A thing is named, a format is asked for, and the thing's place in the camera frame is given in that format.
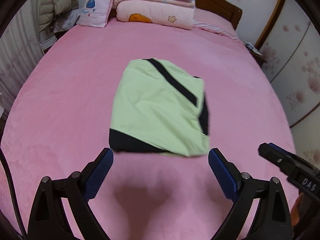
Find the black stripe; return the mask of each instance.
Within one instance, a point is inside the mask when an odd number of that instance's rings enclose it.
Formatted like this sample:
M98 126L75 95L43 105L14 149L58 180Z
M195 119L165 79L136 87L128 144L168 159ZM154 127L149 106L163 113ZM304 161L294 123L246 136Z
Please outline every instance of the black stripe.
M156 61L153 58L146 60L149 61L176 90L178 90L182 95L184 95L191 103L197 106L196 96L192 94L188 89L186 89L183 85L181 85L172 75L170 75L170 73L164 68L164 66L160 62Z
M202 133L205 135L208 135L208 118L209 118L209 113L208 113L208 108L207 108L207 102L205 100L205 94L203 95L203 107L201 114L199 116L199 123L202 129Z
M117 130L110 129L109 145L114 151L137 152L137 153L163 153L166 150L154 147L146 142L134 138Z

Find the pink pillow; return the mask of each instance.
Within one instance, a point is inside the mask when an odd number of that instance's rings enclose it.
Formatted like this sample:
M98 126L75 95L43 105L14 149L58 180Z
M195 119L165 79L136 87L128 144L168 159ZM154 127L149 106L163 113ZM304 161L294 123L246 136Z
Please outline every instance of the pink pillow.
M194 12L193 19L199 22L203 22L209 25L214 25L224 30L228 31L229 33L233 34L234 36L238 36L235 29L233 28L231 22L226 20L225 18L205 10L201 10L196 8Z
M103 28L107 25L113 0L86 0L78 24Z

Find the puffer jacket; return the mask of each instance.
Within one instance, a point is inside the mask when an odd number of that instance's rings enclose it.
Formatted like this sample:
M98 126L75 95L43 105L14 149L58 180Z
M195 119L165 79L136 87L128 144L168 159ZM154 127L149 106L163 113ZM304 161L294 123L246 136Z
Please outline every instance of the puffer jacket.
M41 0L38 19L39 32L50 26L53 16L78 8L78 0Z

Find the bedspread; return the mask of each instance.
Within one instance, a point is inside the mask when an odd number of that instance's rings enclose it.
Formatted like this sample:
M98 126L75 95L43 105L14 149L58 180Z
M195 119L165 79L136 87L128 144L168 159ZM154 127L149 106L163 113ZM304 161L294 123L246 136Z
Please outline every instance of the bedspread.
M123 71L132 59L152 57L204 80L210 147L254 178L279 177L293 205L297 189L257 152L263 142L290 152L294 144L280 101L246 47L200 29L111 19L106 28L77 25L68 31L40 60L12 106L1 148L26 227L43 176L66 178L108 147L112 102ZM75 236L82 239L68 202L63 203ZM89 205L112 240L209 240L232 202L207 156L121 152ZM18 230L3 169L0 209Z

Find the curtain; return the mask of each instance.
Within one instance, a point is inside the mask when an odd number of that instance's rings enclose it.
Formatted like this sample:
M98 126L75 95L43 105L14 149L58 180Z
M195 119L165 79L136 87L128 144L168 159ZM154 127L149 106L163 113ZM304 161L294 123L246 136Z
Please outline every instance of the curtain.
M0 38L0 92L8 115L22 85L43 57L37 31L40 0L27 0Z

